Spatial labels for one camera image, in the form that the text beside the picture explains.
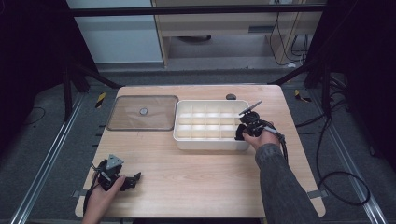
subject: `metal frame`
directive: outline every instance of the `metal frame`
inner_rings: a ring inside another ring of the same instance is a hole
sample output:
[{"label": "metal frame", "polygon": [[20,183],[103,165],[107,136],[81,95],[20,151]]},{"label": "metal frame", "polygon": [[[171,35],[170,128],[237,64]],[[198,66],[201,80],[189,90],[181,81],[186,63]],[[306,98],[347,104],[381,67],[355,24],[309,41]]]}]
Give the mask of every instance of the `metal frame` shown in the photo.
[{"label": "metal frame", "polygon": [[315,12],[323,11],[326,4],[276,4],[239,6],[192,6],[192,7],[113,7],[113,8],[72,8],[53,11],[56,15],[73,17],[142,16],[175,14],[213,13],[256,13],[256,12]]}]

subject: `black cable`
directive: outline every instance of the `black cable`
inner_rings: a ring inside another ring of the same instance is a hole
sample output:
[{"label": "black cable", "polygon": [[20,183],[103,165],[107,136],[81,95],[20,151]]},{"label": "black cable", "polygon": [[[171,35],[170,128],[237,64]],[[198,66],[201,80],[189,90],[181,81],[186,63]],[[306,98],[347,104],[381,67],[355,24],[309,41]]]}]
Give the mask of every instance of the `black cable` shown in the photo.
[{"label": "black cable", "polygon": [[33,107],[33,109],[41,109],[41,110],[43,111],[43,114],[41,115],[40,118],[36,119],[35,121],[29,122],[29,123],[23,123],[23,125],[31,125],[31,124],[37,123],[37,122],[39,122],[41,119],[43,119],[44,116],[46,116],[46,110],[45,110],[43,107],[35,106],[35,107]]},{"label": "black cable", "polygon": [[[345,171],[334,171],[334,172],[330,172],[330,173],[326,174],[325,176],[322,176],[321,173],[320,173],[319,159],[318,159],[320,145],[321,145],[321,142],[322,142],[322,139],[323,139],[323,134],[325,133],[325,130],[326,130],[326,126],[328,124],[330,124],[329,122],[331,120],[332,120],[332,118],[327,118],[326,119],[325,125],[323,126],[323,129],[322,129],[322,132],[320,134],[319,141],[318,141],[317,155],[316,155],[316,166],[317,166],[317,172],[318,172],[318,178],[319,178],[318,189],[320,189],[320,187],[323,185],[326,188],[326,190],[329,191],[338,200],[340,200],[340,201],[342,201],[344,203],[350,204],[350,205],[362,206],[362,205],[364,205],[364,204],[369,202],[369,200],[371,198],[371,193],[370,193],[370,190],[369,190],[368,186],[364,183],[364,181],[361,178],[359,178],[356,175],[353,175],[352,173],[345,172]],[[363,186],[366,187],[366,190],[367,190],[366,199],[363,202],[356,203],[356,202],[352,202],[352,201],[346,200],[346,199],[342,198],[341,196],[339,196],[338,194],[336,194],[329,186],[326,185],[326,183],[324,183],[324,181],[327,178],[329,178],[329,177],[331,177],[333,175],[349,175],[349,176],[352,176],[355,179],[359,180],[363,184]]]},{"label": "black cable", "polygon": [[[334,94],[336,94],[336,93],[339,93],[339,92],[338,92],[338,91],[337,91],[337,92],[333,92],[330,96],[332,97],[332,96],[333,96]],[[332,105],[332,107],[331,107],[332,112],[334,112],[334,109],[335,109],[338,105],[344,104],[345,102],[346,102],[345,100],[340,100],[340,101],[337,102],[336,104]],[[304,121],[303,123],[296,124],[295,127],[296,127],[296,128],[301,128],[301,127],[304,127],[304,126],[306,126],[306,125],[312,124],[312,123],[314,123],[314,122],[320,120],[320,119],[323,118],[324,116],[325,116],[325,114],[322,113],[321,115],[319,115],[319,116],[317,116],[317,117],[314,117],[314,118],[312,118],[312,119],[306,120],[306,121]]]}]

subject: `gray floor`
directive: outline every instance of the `gray floor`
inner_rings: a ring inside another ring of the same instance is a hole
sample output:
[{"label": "gray floor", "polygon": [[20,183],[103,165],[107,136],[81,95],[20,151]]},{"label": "gray floor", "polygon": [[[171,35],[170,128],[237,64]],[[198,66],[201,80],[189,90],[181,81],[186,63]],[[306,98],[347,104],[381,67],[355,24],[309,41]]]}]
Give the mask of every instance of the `gray floor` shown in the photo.
[{"label": "gray floor", "polygon": [[[283,77],[292,69],[287,65],[276,64],[264,36],[213,36],[207,42],[186,42],[175,38],[172,43],[170,61],[166,68],[146,70],[139,68],[134,72],[107,72],[103,75],[123,85],[266,83]],[[296,60],[294,64],[298,66],[299,58],[296,57]],[[303,97],[315,98],[319,92],[319,88],[305,90],[303,80],[304,75],[300,75],[282,86],[296,124],[312,119],[320,113],[315,102],[307,103],[295,99],[296,89],[301,91]],[[95,80],[89,79],[89,81],[92,85],[91,90],[83,94],[76,121],[30,213],[29,220],[32,222],[62,223],[61,221],[80,220],[74,214],[77,199],[70,195],[73,190],[82,188],[96,145],[100,141],[98,134],[103,131],[101,125],[106,124],[117,94],[116,90],[111,90]],[[1,223],[8,223],[21,204],[61,128],[64,116],[62,91],[62,86],[56,86],[37,95],[35,106],[45,109],[45,116],[40,119],[43,115],[43,110],[40,108],[32,111],[26,122],[40,120],[23,127],[11,146],[12,153],[0,163]],[[106,99],[102,107],[96,109],[94,105],[97,97],[103,91],[107,93]],[[333,98],[337,102],[343,96],[334,95]],[[334,110],[332,125],[340,134],[351,159],[361,171],[387,222],[396,223],[394,213],[396,195],[393,193],[396,189],[396,174],[390,169],[386,160],[370,156],[365,136],[347,107],[348,104],[340,105]],[[322,125],[323,120],[320,120],[298,129],[317,181],[315,156],[319,135],[308,133],[320,131]],[[320,148],[319,166],[323,174],[345,170],[337,146],[328,131]],[[328,183],[341,196],[349,200],[357,200],[350,178],[335,177]],[[322,218],[324,223],[372,223],[365,207],[342,203],[332,195],[324,198],[323,201],[327,210]]]}]

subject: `hand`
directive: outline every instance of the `hand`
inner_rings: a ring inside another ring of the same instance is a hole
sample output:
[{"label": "hand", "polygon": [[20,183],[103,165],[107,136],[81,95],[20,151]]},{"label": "hand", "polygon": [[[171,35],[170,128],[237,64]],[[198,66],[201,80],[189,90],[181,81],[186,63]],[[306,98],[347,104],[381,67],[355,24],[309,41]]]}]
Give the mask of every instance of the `hand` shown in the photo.
[{"label": "hand", "polygon": [[242,133],[242,135],[244,136],[245,141],[249,142],[256,150],[267,143],[273,143],[280,147],[280,143],[276,135],[266,131],[265,129],[262,130],[262,134],[259,137],[252,137],[247,133]]},{"label": "hand", "polygon": [[122,175],[114,182],[114,185],[108,191],[105,191],[100,185],[93,189],[91,197],[88,200],[87,210],[82,219],[82,224],[96,224],[100,222],[117,193],[120,191],[124,181],[125,176]]}]

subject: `metal bar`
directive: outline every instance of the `metal bar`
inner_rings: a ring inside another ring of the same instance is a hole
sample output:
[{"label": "metal bar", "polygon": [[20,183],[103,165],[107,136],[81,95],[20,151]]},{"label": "metal bar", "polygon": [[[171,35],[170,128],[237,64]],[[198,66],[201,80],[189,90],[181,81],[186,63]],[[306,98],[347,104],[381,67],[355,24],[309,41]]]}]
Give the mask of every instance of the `metal bar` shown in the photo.
[{"label": "metal bar", "polygon": [[76,97],[76,101],[74,104],[73,113],[70,116],[68,121],[65,121],[62,125],[58,135],[56,136],[52,146],[49,149],[49,153],[47,154],[46,159],[44,159],[40,169],[35,176],[35,180],[32,182],[29,190],[27,191],[23,201],[15,212],[14,216],[11,219],[12,224],[23,224],[29,217],[30,212],[32,211],[33,206],[35,205],[35,201],[37,200],[38,195],[46,183],[50,170],[52,169],[53,164],[58,157],[59,152],[62,149],[64,144],[64,140],[66,139],[75,119],[78,114],[78,111],[81,107],[81,103],[84,99],[83,93],[78,93]]},{"label": "metal bar", "polygon": [[212,13],[255,13],[255,12],[315,12],[323,11],[326,4],[281,4],[240,6],[192,6],[192,7],[113,7],[113,8],[71,8],[56,10],[56,15],[73,17],[143,16],[175,14]]},{"label": "metal bar", "polygon": [[[317,93],[314,91],[308,90],[309,93],[311,94],[313,102],[315,102],[319,113],[323,113],[323,110],[320,106],[319,102],[319,96]],[[349,153],[347,152],[347,147],[344,145],[340,135],[338,134],[337,130],[335,129],[334,125],[330,124],[329,126],[329,133],[330,137],[332,139],[332,142],[334,143],[335,146],[335,151],[337,152],[338,157],[341,160],[341,163],[343,163],[344,168],[346,169],[347,172],[352,173],[353,175],[358,176],[363,180],[363,177],[361,175],[361,172],[358,168],[358,166],[355,164],[355,162],[352,160],[350,157]],[[363,187],[358,180],[355,178],[350,178],[351,184],[353,188],[355,189],[356,194],[358,195],[360,200],[365,200],[366,198],[366,190],[365,187]],[[388,223],[387,220],[384,217],[384,214],[381,211],[381,208],[379,207],[378,203],[376,202],[376,199],[373,195],[371,194],[370,201],[366,203],[363,206],[364,210],[366,211],[367,217],[370,218],[370,221],[375,224],[386,224]]]}]

